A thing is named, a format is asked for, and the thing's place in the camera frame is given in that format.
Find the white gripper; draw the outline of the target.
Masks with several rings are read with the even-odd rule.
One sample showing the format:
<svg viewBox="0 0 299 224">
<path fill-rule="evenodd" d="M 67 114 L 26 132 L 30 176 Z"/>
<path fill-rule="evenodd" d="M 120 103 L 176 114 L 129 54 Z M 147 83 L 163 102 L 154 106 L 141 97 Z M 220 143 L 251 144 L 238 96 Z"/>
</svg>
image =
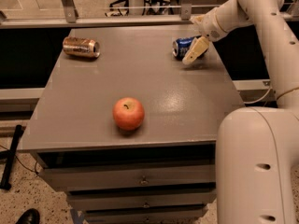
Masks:
<svg viewBox="0 0 299 224">
<path fill-rule="evenodd" d="M 205 15 L 192 16 L 190 21 L 193 24 L 201 25 L 199 38 L 194 38 L 189 50 L 182 59 L 185 65 L 193 63 L 209 47 L 209 41 L 216 42 L 228 35 L 226 31 L 228 22 L 228 10 L 226 8 L 215 7 Z"/>
</svg>

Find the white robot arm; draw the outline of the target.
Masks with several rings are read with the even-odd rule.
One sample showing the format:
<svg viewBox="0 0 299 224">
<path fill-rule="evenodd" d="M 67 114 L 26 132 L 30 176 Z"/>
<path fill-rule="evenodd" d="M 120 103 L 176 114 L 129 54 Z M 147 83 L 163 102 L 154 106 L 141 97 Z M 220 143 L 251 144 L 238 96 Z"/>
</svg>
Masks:
<svg viewBox="0 0 299 224">
<path fill-rule="evenodd" d="M 218 224 L 296 224 L 291 168 L 299 160 L 299 41 L 280 15 L 283 0 L 228 0 L 192 18 L 192 63 L 236 28 L 256 29 L 277 107 L 245 107 L 221 123 L 216 142 Z"/>
</svg>

